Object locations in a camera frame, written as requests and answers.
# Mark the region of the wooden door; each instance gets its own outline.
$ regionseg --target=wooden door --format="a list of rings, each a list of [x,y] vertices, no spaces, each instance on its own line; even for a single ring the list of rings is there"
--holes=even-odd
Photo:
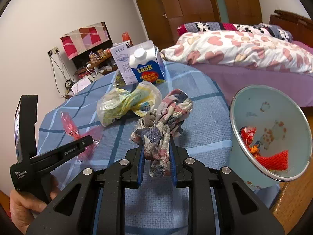
[[[255,25],[262,22],[259,0],[225,0],[230,23]]]
[[[159,50],[173,46],[174,40],[162,0],[136,0],[148,37]]]
[[[220,21],[216,0],[162,0],[174,40],[177,28],[184,23]]]

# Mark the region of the milk carton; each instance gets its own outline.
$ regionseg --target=milk carton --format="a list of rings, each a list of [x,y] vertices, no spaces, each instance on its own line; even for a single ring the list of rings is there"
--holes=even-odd
[[[165,67],[152,41],[130,48],[121,43],[112,47],[111,53],[127,85],[142,81],[165,82]]]

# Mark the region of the human hand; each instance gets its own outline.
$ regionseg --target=human hand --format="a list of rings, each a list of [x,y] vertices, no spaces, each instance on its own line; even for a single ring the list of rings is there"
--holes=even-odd
[[[55,176],[51,177],[52,191],[50,198],[53,200],[60,192],[58,188],[58,181]],[[31,211],[41,213],[46,203],[42,202],[34,195],[28,192],[17,192],[12,190],[10,193],[10,211],[12,216],[12,222],[23,233],[26,233],[28,226],[35,219]]]

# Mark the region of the white bottle cap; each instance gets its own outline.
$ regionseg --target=white bottle cap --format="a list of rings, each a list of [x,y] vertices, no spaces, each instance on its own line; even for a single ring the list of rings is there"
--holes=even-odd
[[[145,51],[144,48],[138,48],[138,49],[134,52],[134,56],[135,56],[137,59],[143,59],[146,54],[147,54],[147,52]]]

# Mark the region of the yellow plastic bag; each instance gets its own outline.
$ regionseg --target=yellow plastic bag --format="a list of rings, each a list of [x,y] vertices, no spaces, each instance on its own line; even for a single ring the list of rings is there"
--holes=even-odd
[[[114,88],[97,103],[97,114],[101,124],[106,127],[129,110],[144,117],[149,110],[156,109],[162,101],[161,92],[150,82],[140,82],[131,93]]]

